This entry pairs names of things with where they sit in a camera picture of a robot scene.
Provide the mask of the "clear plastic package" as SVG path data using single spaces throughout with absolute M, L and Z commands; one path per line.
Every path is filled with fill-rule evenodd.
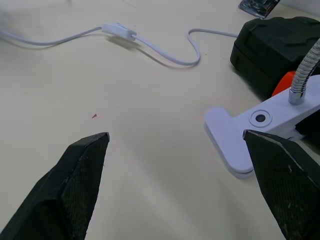
M 280 0 L 242 0 L 238 8 L 264 20 L 279 2 Z

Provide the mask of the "black plastic tool case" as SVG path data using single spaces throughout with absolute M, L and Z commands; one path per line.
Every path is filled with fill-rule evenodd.
M 309 17 L 273 17 L 246 22 L 236 38 L 230 62 L 263 99 L 295 71 L 320 38 L 320 21 Z

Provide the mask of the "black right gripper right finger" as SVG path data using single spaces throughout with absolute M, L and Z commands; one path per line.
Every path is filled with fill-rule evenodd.
M 245 130 L 260 191 L 286 240 L 320 240 L 320 165 L 296 142 Z

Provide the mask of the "orange case latch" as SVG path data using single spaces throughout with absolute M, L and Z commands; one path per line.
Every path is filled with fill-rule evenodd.
M 272 97 L 283 92 L 284 90 L 288 89 L 293 81 L 293 78 L 295 76 L 295 71 L 289 71 L 287 72 L 282 79 L 279 81 L 279 83 L 277 84 L 276 88 L 274 89 L 273 93 L 272 93 Z

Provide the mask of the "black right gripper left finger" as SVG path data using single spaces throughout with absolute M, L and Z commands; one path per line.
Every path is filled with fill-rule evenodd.
M 101 132 L 71 144 L 31 189 L 0 240 L 85 240 L 109 142 L 109 133 Z

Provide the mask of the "white gooseneck clamp lamp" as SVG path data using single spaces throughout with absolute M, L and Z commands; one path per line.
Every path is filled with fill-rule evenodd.
M 320 64 L 320 38 L 299 64 L 290 88 L 272 96 L 242 114 L 232 117 L 221 107 L 204 115 L 204 126 L 228 171 L 237 178 L 254 173 L 246 143 L 245 130 L 299 140 L 296 125 L 320 110 L 320 75 L 313 75 Z

